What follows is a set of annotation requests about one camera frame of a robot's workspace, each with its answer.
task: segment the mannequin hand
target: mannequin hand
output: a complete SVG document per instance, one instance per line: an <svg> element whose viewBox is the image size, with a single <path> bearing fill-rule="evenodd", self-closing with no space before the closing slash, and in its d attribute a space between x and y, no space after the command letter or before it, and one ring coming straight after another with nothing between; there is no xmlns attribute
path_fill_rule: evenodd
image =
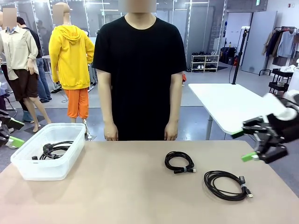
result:
<svg viewBox="0 0 299 224"><path fill-rule="evenodd" d="M29 71L31 75L33 75L33 73L34 73L34 64L33 64L33 60L31 58L28 58L28 61L27 61L27 71Z"/></svg>
<svg viewBox="0 0 299 224"><path fill-rule="evenodd" d="M164 140L174 141L178 137L178 123L169 121L164 131Z"/></svg>
<svg viewBox="0 0 299 224"><path fill-rule="evenodd" d="M107 141L118 141L118 130L114 123L106 123L104 136Z"/></svg>

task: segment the brown shorts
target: brown shorts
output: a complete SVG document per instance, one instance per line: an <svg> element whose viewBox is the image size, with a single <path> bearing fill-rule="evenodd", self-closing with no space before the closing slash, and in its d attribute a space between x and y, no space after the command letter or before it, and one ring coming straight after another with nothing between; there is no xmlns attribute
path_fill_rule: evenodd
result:
<svg viewBox="0 0 299 224"><path fill-rule="evenodd" d="M15 99L21 101L28 97L36 98L38 75L36 73L31 75L30 72L25 69L17 69L14 70L14 72L18 78L10 80L10 83L14 91Z"/></svg>

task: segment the black pole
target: black pole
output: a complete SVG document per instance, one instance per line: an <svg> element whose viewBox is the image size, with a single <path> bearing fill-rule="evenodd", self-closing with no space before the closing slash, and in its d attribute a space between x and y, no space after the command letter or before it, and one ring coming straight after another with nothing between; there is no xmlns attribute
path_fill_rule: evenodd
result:
<svg viewBox="0 0 299 224"><path fill-rule="evenodd" d="M233 85L235 85L235 80L237 79L237 74L238 74L238 70L239 70L239 66L240 66L241 56L243 54L242 50L243 50L243 47L244 47L246 35L247 35L247 30L244 30L239 56L237 57L237 66L235 68L235 74L234 74L234 79L233 79L233 83L232 83Z"/></svg>

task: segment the orange pants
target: orange pants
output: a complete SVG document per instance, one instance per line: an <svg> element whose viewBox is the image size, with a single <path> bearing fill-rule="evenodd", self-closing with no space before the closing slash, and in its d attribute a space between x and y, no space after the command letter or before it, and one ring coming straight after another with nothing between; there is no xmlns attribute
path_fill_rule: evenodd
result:
<svg viewBox="0 0 299 224"><path fill-rule="evenodd" d="M80 90L64 90L69 104L67 108L67 116L70 118L86 119L88 117L88 91L87 88Z"/></svg>

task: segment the yellow hoodie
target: yellow hoodie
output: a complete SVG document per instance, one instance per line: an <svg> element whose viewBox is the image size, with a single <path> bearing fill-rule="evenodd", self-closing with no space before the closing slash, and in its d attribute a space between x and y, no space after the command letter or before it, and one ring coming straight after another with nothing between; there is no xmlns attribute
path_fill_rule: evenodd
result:
<svg viewBox="0 0 299 224"><path fill-rule="evenodd" d="M93 62L93 53L94 44L83 30L74 25L55 27L49 42L53 81L65 90L87 88L87 64Z"/></svg>

